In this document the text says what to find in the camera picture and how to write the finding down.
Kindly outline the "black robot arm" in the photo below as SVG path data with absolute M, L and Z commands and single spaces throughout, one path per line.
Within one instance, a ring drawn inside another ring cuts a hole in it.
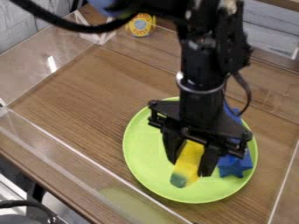
M 148 13 L 169 19 L 181 47 L 177 101 L 149 101 L 148 122 L 163 134 L 171 162 L 187 141 L 203 145 L 196 172 L 208 177 L 224 155 L 243 158 L 251 131 L 225 111 L 225 82 L 240 79 L 252 48 L 243 28 L 243 0 L 88 0 L 104 15 Z

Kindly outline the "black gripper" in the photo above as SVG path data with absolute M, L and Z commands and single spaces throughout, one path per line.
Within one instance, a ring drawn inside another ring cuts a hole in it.
M 224 94 L 180 91 L 177 100 L 151 100 L 148 124 L 163 134 L 163 147 L 173 164 L 185 140 L 203 144 L 197 175 L 209 177 L 220 155 L 243 158 L 252 133 L 224 111 Z

